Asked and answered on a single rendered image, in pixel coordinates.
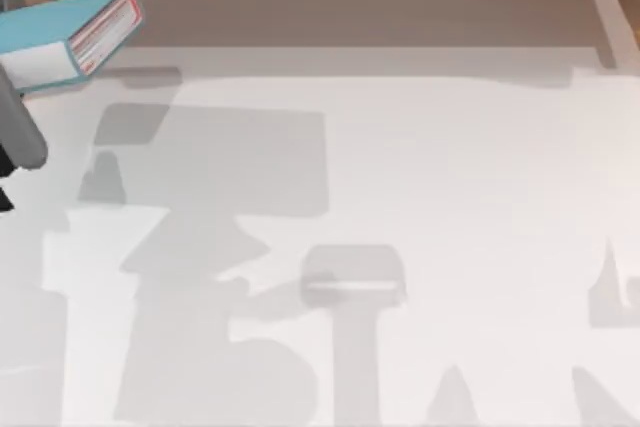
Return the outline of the teal and white book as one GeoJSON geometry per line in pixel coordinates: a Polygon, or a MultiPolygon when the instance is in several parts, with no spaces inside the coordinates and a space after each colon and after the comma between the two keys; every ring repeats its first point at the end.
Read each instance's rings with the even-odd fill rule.
{"type": "Polygon", "coordinates": [[[138,0],[55,0],[0,13],[0,67],[30,93],[84,82],[139,29],[138,0]]]}

